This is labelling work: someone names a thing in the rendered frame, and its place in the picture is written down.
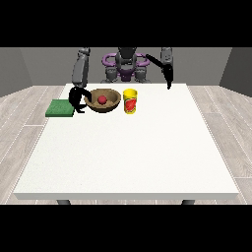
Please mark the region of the green square pad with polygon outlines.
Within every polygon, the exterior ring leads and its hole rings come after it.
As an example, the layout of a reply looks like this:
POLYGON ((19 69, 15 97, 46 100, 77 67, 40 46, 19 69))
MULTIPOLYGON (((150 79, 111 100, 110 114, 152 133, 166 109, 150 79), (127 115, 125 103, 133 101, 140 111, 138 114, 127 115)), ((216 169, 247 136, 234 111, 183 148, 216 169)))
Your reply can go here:
POLYGON ((75 108, 68 99, 54 99, 48 106, 46 117, 72 117, 75 108))

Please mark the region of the yellow cup with melon print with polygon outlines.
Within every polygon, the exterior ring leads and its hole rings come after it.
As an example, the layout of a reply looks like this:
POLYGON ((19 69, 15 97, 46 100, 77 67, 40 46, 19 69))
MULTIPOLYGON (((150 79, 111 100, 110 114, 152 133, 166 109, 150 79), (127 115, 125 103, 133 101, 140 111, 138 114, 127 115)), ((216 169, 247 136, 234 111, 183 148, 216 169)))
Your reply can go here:
POLYGON ((123 92, 124 111, 126 114, 133 114, 136 111, 138 92, 133 89, 127 89, 123 92))

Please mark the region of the brown wooden bowl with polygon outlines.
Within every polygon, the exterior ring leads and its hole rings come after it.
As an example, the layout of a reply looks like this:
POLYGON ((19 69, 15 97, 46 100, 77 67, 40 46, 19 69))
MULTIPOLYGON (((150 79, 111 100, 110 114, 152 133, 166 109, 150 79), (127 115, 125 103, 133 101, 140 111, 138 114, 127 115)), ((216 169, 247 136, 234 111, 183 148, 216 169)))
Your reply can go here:
POLYGON ((98 113, 106 113, 112 111, 118 106, 121 100, 121 94, 113 89, 95 89, 91 91, 91 94, 92 100, 88 100, 85 97, 85 103, 91 110, 98 113), (101 95, 106 97, 105 104, 98 103, 98 98, 101 95))

